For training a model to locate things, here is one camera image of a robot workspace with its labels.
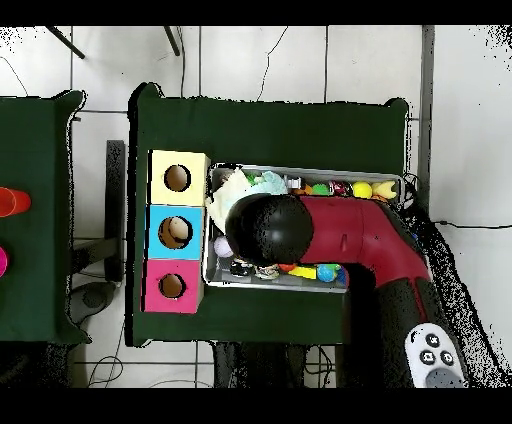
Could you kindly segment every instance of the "red cup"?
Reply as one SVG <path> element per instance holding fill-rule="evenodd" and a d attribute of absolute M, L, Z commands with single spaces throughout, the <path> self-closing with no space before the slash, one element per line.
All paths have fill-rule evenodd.
<path fill-rule="evenodd" d="M 24 191 L 0 187 L 0 218 L 26 212 L 30 204 L 30 196 Z"/>

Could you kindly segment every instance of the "yellow toy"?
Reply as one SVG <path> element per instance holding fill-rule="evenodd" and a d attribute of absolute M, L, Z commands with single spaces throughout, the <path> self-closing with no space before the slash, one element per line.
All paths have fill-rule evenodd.
<path fill-rule="evenodd" d="M 352 184 L 352 190 L 354 191 L 355 197 L 360 197 L 361 199 L 369 199 L 372 197 L 372 187 L 364 181 L 358 181 Z"/>
<path fill-rule="evenodd" d="M 288 271 L 288 274 L 295 275 L 296 277 L 304 277 L 311 280 L 316 280 L 316 268 L 297 266 L 291 271 Z"/>
<path fill-rule="evenodd" d="M 394 181 L 385 181 L 383 183 L 373 183 L 372 193 L 374 196 L 381 196 L 384 199 L 393 199 L 396 197 L 396 192 L 391 190 L 391 187 L 395 185 Z"/>

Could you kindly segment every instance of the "green table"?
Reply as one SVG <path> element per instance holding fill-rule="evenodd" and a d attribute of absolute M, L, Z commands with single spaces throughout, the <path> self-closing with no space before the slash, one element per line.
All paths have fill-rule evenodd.
<path fill-rule="evenodd" d="M 128 239 L 134 235 L 135 242 L 128 248 L 128 341 L 343 343 L 343 294 L 206 286 L 195 315 L 140 312 L 147 152 L 204 152 L 213 162 L 401 175 L 407 112 L 402 99 L 384 106 L 248 103 L 163 98 L 154 84 L 141 84 L 129 104 Z"/>
<path fill-rule="evenodd" d="M 0 279 L 0 340 L 75 344 L 87 336 L 66 315 L 71 263 L 66 131 L 83 93 L 0 98 L 0 186 L 29 193 L 31 209 L 0 218 L 12 257 Z"/>

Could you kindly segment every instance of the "pink object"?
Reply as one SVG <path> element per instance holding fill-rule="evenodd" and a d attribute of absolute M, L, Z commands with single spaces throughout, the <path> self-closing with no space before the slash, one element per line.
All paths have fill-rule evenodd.
<path fill-rule="evenodd" d="M 196 313 L 203 296 L 203 281 L 200 271 L 200 261 L 149 259 L 144 312 Z M 177 274 L 185 282 L 185 291 L 177 299 L 167 298 L 160 292 L 160 279 L 167 274 Z"/>
<path fill-rule="evenodd" d="M 0 247 L 0 277 L 2 277 L 5 274 L 8 265 L 9 257 L 7 256 L 7 252 Z"/>

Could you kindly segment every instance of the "circular hole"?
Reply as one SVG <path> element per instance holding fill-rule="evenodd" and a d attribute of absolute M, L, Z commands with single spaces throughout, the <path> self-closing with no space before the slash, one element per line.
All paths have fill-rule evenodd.
<path fill-rule="evenodd" d="M 192 224 L 181 216 L 165 218 L 158 228 L 158 238 L 169 249 L 183 249 L 192 239 Z"/>
<path fill-rule="evenodd" d="M 160 293 L 169 299 L 177 299 L 185 292 L 185 281 L 178 274 L 167 274 L 158 283 Z"/>
<path fill-rule="evenodd" d="M 164 174 L 164 184 L 171 191 L 185 191 L 190 187 L 190 171 L 183 165 L 172 165 Z"/>

